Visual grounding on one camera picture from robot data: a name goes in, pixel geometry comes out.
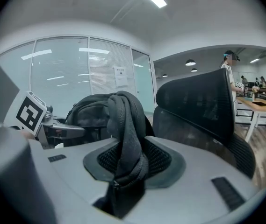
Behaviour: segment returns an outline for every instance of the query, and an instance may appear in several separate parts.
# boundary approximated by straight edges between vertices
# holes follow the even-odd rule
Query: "partition wall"
[[[116,42],[81,36],[37,39],[2,52],[0,66],[20,91],[33,91],[57,116],[65,117],[88,95],[120,90],[135,95],[145,112],[155,108],[150,56]],[[115,66],[125,68],[126,85],[116,86]]]

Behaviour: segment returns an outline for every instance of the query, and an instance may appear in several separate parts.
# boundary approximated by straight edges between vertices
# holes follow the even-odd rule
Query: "cap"
[[[231,50],[227,50],[224,54],[224,56],[231,56],[232,60],[238,60],[240,61],[239,57]]]

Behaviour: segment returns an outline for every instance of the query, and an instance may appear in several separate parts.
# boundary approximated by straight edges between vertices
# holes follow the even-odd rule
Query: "desk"
[[[257,127],[259,115],[266,114],[266,106],[259,106],[259,105],[254,104],[252,102],[252,98],[237,97],[237,100],[254,112],[253,118],[250,124],[250,128],[245,138],[245,141],[248,142],[252,135],[254,127]],[[262,102],[266,104],[266,100],[264,99],[255,99],[255,102]]]

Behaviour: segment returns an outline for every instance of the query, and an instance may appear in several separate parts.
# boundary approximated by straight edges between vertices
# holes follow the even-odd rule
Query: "black headrest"
[[[234,132],[234,109],[226,69],[170,81],[158,90],[162,109],[226,142]]]

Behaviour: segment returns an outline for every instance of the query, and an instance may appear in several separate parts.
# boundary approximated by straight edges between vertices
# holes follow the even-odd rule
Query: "black strap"
[[[145,115],[136,97],[120,91],[108,100],[107,130],[119,139],[121,157],[106,196],[94,206],[118,218],[124,217],[144,194],[148,160],[141,143],[146,135]]]

